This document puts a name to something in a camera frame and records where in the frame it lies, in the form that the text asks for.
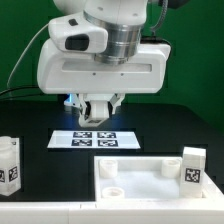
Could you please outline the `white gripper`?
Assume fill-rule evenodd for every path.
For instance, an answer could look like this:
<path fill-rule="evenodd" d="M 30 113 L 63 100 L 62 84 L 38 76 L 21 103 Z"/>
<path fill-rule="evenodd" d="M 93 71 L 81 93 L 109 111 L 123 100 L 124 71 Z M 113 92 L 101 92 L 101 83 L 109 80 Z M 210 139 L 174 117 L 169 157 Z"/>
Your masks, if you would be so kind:
<path fill-rule="evenodd" d="M 47 94 L 78 93 L 84 118 L 91 111 L 87 94 L 114 94 L 110 104 L 115 114 L 124 94 L 156 93 L 162 88 L 170 50 L 167 44 L 140 44 L 126 63 L 110 65 L 95 61 L 91 54 L 62 52 L 47 40 L 40 53 L 37 82 Z"/>

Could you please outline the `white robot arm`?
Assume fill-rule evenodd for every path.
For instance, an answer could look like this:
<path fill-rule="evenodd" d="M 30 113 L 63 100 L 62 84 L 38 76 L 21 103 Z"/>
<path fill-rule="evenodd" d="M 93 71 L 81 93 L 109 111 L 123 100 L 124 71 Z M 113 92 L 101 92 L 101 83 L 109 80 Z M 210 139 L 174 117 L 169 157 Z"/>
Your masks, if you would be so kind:
<path fill-rule="evenodd" d="M 189 0 L 54 0 L 66 15 L 49 22 L 37 70 L 40 89 L 72 94 L 82 125 L 98 125 L 128 93 L 155 93 L 163 85 L 171 47 L 143 37 L 147 5 L 163 11 Z"/>

